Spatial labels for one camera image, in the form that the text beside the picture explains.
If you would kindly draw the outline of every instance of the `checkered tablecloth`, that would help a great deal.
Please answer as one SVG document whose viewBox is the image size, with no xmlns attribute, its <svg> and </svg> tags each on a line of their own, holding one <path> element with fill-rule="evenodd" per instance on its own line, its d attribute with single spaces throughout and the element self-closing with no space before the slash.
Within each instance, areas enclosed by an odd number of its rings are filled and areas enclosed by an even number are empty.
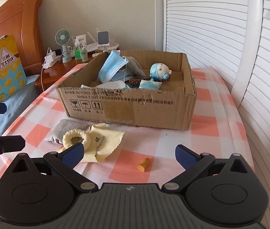
<svg viewBox="0 0 270 229">
<path fill-rule="evenodd" d="M 61 119 L 67 118 L 55 88 L 82 66 L 75 66 L 43 92 L 4 133 L 21 135 L 26 140 L 23 152 L 30 157 L 42 157 L 62 147 L 43 140 Z M 178 144 L 197 153 L 209 152 L 217 158 L 228 158 L 238 152 L 253 169 L 245 129 L 225 83 L 212 67 L 192 69 L 192 72 L 198 96 L 188 131 L 110 125 L 111 129 L 126 132 L 119 147 L 104 163 L 80 163 L 75 170 L 99 187 L 103 182 L 158 183 L 162 186 L 184 171 L 175 160 Z M 0 177 L 17 154 L 0 155 Z M 136 165 L 145 157 L 149 157 L 151 163 L 142 173 Z"/>
</svg>

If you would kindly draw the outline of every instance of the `silver screw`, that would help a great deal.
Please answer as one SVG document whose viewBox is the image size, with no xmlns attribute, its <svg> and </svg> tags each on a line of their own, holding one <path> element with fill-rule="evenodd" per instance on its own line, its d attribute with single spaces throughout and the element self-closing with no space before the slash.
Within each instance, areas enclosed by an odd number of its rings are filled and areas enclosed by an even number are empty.
<svg viewBox="0 0 270 229">
<path fill-rule="evenodd" d="M 177 190 L 180 187 L 177 183 L 166 183 L 165 188 L 167 190 Z"/>
<path fill-rule="evenodd" d="M 85 189 L 85 190 L 90 190 L 93 189 L 95 187 L 95 183 L 91 183 L 91 182 L 85 182 L 85 183 L 81 183 L 80 188 Z"/>
</svg>

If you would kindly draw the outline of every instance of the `triangular label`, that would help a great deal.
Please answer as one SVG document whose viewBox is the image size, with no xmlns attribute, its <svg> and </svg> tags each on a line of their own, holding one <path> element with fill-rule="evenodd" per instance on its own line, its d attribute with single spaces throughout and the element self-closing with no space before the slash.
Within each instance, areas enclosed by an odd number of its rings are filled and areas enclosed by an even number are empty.
<svg viewBox="0 0 270 229">
<path fill-rule="evenodd" d="M 5 47 L 2 47 L 0 53 L 0 70 L 6 68 L 16 60 L 17 58 L 12 53 L 10 53 Z"/>
</svg>

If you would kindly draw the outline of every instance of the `gray cloth pouch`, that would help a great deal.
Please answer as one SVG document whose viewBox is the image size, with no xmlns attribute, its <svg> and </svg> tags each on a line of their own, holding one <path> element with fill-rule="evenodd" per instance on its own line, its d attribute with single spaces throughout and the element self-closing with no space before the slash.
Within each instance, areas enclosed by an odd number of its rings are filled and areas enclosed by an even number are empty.
<svg viewBox="0 0 270 229">
<path fill-rule="evenodd" d="M 59 123 L 46 135 L 44 141 L 52 141 L 55 143 L 63 144 L 63 136 L 66 132 L 72 129 L 81 129 L 86 132 L 90 131 L 90 125 L 79 123 L 70 120 L 60 120 Z"/>
</svg>

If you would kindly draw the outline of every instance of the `white trim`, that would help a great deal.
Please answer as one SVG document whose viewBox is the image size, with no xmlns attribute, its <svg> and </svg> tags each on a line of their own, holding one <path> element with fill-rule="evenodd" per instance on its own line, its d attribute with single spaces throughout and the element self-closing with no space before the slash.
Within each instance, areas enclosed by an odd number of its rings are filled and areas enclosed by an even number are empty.
<svg viewBox="0 0 270 229">
<path fill-rule="evenodd" d="M 164 0 L 164 44 L 163 51 L 166 51 L 167 46 L 167 0 Z"/>
<path fill-rule="evenodd" d="M 261 37 L 263 0 L 248 0 L 247 24 L 239 69 L 231 96 L 239 108 L 255 65 Z"/>
<path fill-rule="evenodd" d="M 163 46 L 163 27 L 164 27 L 164 4 L 163 0 L 154 0 L 154 11 L 155 11 L 155 39 L 154 49 L 156 51 L 162 51 Z"/>
</svg>

